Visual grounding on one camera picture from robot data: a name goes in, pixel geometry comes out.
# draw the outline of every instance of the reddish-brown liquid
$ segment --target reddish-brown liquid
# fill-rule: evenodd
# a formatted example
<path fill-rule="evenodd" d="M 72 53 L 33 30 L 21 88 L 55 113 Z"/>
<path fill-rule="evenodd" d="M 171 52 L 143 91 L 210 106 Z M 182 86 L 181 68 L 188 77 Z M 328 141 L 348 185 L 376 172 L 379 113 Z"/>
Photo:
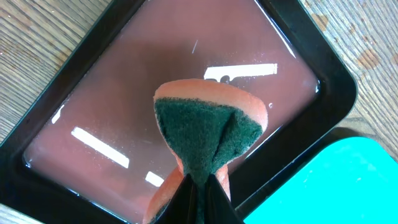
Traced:
<path fill-rule="evenodd" d="M 291 47 L 253 0 L 147 1 L 25 159 L 43 176 L 140 223 L 158 189 L 145 180 L 148 172 L 165 179 L 176 167 L 156 124 L 155 90 L 172 80 L 203 78 L 208 67 L 276 63 L 273 75 L 221 79 L 267 105 L 269 126 L 258 146 L 315 96 L 317 79 Z M 76 128 L 128 158 L 128 169 L 72 135 Z"/>

